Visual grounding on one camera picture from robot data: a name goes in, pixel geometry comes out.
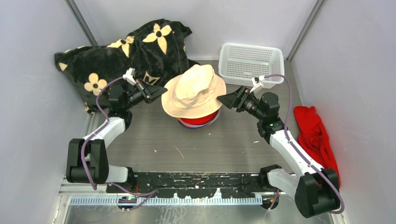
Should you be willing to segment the blue bucket hat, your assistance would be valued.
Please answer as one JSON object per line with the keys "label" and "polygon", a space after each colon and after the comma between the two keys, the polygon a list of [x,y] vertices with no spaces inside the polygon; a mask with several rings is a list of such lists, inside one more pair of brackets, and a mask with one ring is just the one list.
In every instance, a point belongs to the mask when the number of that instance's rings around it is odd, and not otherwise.
{"label": "blue bucket hat", "polygon": [[185,124],[184,126],[183,125],[181,125],[181,126],[183,126],[185,128],[189,128],[189,129],[200,129],[200,128],[206,127],[208,125],[210,125],[210,122],[206,123],[206,124],[202,124],[202,125]]}

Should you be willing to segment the white plastic basket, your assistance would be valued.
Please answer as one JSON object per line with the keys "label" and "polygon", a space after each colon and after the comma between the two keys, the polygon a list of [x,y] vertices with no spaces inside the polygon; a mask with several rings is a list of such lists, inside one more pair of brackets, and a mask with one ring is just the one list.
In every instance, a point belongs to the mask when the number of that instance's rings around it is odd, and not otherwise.
{"label": "white plastic basket", "polygon": [[227,84],[253,86],[258,76],[264,79],[264,88],[281,84],[284,73],[283,53],[278,48],[248,44],[225,43],[221,47],[219,75]]}

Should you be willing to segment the beige bucket hat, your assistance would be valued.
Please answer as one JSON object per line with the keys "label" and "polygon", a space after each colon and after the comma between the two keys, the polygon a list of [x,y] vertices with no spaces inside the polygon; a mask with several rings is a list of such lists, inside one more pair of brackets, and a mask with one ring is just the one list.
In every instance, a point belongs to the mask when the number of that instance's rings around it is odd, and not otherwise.
{"label": "beige bucket hat", "polygon": [[218,96],[226,94],[225,81],[209,65],[193,65],[164,86],[162,108],[174,118],[197,119],[216,112],[222,104]]}

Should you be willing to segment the orange bucket hat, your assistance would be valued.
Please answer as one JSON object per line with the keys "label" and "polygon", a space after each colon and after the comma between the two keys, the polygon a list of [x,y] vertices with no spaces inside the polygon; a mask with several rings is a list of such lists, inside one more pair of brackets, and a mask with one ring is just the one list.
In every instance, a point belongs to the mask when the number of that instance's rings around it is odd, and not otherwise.
{"label": "orange bucket hat", "polygon": [[180,118],[176,118],[177,119],[177,121],[179,122],[179,124],[181,124],[181,125],[185,125],[185,123],[180,119]]}

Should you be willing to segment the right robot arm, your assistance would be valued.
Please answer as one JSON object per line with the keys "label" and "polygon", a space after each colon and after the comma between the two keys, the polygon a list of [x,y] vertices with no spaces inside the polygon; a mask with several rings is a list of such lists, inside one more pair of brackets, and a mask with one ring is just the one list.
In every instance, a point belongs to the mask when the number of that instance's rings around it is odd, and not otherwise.
{"label": "right robot arm", "polygon": [[292,168],[289,174],[278,165],[261,168],[259,185],[270,192],[274,188],[294,199],[300,214],[310,218],[327,212],[341,211],[343,202],[339,194],[339,180],[332,169],[325,169],[311,158],[292,137],[279,117],[278,96],[265,92],[261,98],[246,87],[217,97],[228,109],[248,112],[258,119],[259,135],[266,140]]}

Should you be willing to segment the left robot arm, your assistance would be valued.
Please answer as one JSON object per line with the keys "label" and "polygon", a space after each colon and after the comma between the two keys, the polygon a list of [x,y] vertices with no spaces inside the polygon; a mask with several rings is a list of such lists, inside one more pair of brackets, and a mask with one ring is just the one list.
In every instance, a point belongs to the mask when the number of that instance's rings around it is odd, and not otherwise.
{"label": "left robot arm", "polygon": [[127,78],[130,88],[118,84],[117,78],[100,90],[96,97],[99,111],[105,121],[92,133],[83,138],[71,139],[68,145],[66,180],[70,183],[118,184],[126,193],[136,187],[136,178],[131,167],[110,165],[107,148],[131,124],[130,109],[141,103],[150,104],[167,89],[151,85],[141,79]]}

